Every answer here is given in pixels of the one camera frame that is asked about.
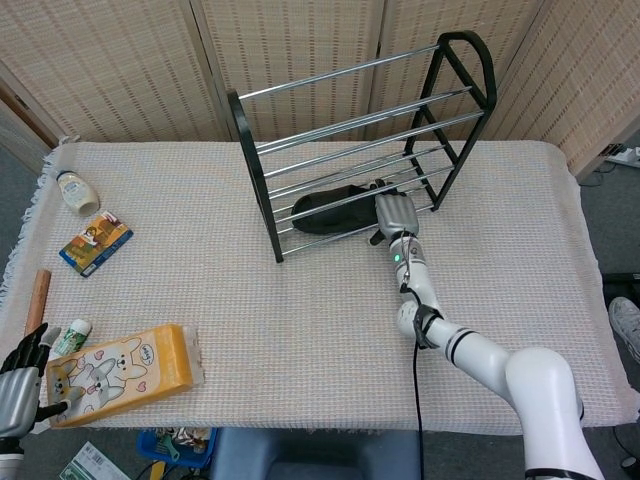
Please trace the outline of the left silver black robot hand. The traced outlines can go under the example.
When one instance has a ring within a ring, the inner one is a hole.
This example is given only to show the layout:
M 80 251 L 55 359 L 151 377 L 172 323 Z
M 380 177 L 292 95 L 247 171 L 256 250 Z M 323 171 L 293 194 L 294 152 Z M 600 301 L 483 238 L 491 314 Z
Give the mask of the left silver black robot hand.
M 59 327 L 41 324 L 26 335 L 1 366 L 1 437 L 21 439 L 36 423 L 69 409 L 62 400 L 42 407 L 40 390 L 51 347 L 61 333 Z

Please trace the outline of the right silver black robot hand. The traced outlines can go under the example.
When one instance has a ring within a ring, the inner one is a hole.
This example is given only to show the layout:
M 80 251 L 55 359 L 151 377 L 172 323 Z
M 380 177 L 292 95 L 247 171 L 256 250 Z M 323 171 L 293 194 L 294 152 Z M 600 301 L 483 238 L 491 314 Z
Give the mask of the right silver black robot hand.
M 388 187 L 388 184 L 381 179 L 370 185 L 370 189 L 375 191 L 371 200 L 371 215 L 377 230 L 369 244 L 376 246 L 383 240 L 392 243 L 403 236 L 416 238 L 420 226 L 412 199 L 395 188 L 382 190 L 383 187 Z

